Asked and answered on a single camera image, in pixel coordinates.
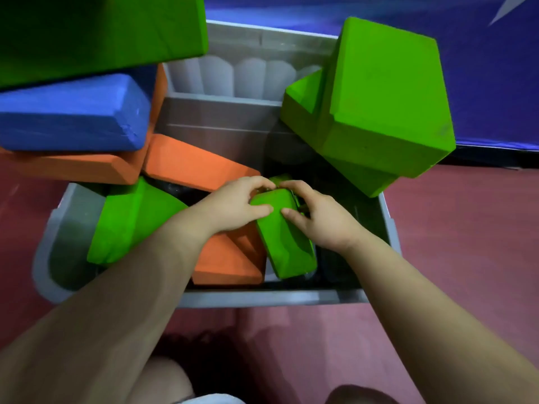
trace blue foam block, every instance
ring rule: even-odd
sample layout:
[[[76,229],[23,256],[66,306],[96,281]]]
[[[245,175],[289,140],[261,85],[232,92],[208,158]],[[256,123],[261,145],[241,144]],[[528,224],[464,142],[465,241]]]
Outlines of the blue foam block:
[[[144,146],[155,65],[0,94],[0,146],[133,151]]]

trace forearm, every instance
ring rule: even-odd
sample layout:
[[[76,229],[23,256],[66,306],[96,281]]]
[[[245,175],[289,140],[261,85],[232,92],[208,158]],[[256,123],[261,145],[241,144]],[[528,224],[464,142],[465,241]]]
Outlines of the forearm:
[[[211,235],[190,213],[173,217],[3,351],[0,377],[11,387],[0,402],[123,402]]]
[[[345,258],[427,402],[531,402],[538,396],[535,367],[382,240],[365,235]]]

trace orange foam block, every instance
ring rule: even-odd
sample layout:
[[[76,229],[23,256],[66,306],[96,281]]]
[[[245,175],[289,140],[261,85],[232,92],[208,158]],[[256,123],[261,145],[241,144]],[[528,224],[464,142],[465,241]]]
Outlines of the orange foam block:
[[[256,285],[264,281],[266,253],[256,226],[212,236],[198,257],[195,285]]]
[[[11,152],[0,149],[11,164],[25,175],[71,182],[134,184],[154,133],[168,84],[162,64],[157,68],[152,110],[142,149],[118,153]]]
[[[215,191],[231,180],[260,172],[165,135],[153,135],[143,170],[146,175],[193,189]]]

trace storage bin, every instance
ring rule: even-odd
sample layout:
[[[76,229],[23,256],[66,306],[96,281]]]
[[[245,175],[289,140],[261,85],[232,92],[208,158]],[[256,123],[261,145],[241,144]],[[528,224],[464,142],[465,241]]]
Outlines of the storage bin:
[[[281,60],[296,72],[309,66],[323,65],[336,41],[332,36],[216,21],[208,21],[208,33],[209,54],[229,60],[227,62],[234,68],[240,58],[253,58],[251,61],[258,65],[259,71],[262,66],[260,60]],[[241,68],[247,67],[248,63],[244,62]],[[289,173],[295,179],[303,179],[320,192],[333,196],[368,230],[396,251],[401,251],[383,194],[376,198],[366,197],[281,123],[280,101],[210,96],[202,93],[200,85],[195,85],[198,90],[193,89],[199,93],[189,90],[178,92],[175,85],[178,87],[179,81],[172,79],[179,76],[174,74],[177,64],[170,62],[165,65],[169,91],[156,133],[212,151],[257,169],[264,176]],[[238,84],[234,79],[225,82],[228,85]],[[257,88],[258,96],[264,96],[260,85]],[[224,89],[216,87],[212,91]],[[62,302],[102,271],[100,266],[86,262],[86,255],[106,190],[106,185],[70,183],[58,208],[51,213],[34,257],[32,275],[37,291],[52,303]],[[367,302],[365,293],[343,258],[319,247],[316,247],[316,256],[319,268],[313,275],[280,281],[267,263],[262,285],[217,288],[189,284],[179,307]]]

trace leg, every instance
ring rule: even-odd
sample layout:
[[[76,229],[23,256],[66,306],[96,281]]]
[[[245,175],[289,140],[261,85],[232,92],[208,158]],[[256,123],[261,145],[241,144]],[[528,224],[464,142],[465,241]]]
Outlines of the leg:
[[[393,398],[378,390],[353,385],[335,388],[326,404],[398,404]]]
[[[151,357],[125,404],[173,404],[193,397],[191,382],[178,363]]]

